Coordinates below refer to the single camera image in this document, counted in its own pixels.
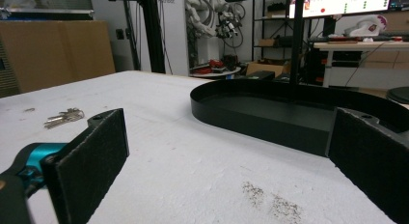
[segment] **bunch of keys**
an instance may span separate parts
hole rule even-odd
[[[60,115],[48,118],[48,121],[44,123],[44,127],[47,129],[54,128],[69,122],[74,122],[84,118],[84,112],[78,108],[70,108],[66,112],[60,112]]]

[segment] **white table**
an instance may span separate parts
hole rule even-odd
[[[331,44],[317,42],[315,48],[328,51],[325,66],[323,87],[363,87],[391,89],[407,86],[409,69],[370,69],[370,68],[336,68],[332,67],[335,51],[409,51],[409,42],[358,42]]]
[[[87,127],[48,130],[47,117],[122,107],[130,157],[90,223],[392,223],[329,159],[196,120],[189,94],[205,82],[126,71],[1,98],[0,172],[24,146]],[[57,223],[46,190],[29,204],[37,223]]]

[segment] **monitor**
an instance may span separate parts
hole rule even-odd
[[[367,14],[388,10],[390,0],[304,0],[304,17],[333,14]],[[289,0],[288,15],[294,18],[295,0]]]
[[[391,0],[389,9],[393,11],[409,10],[409,0]]]

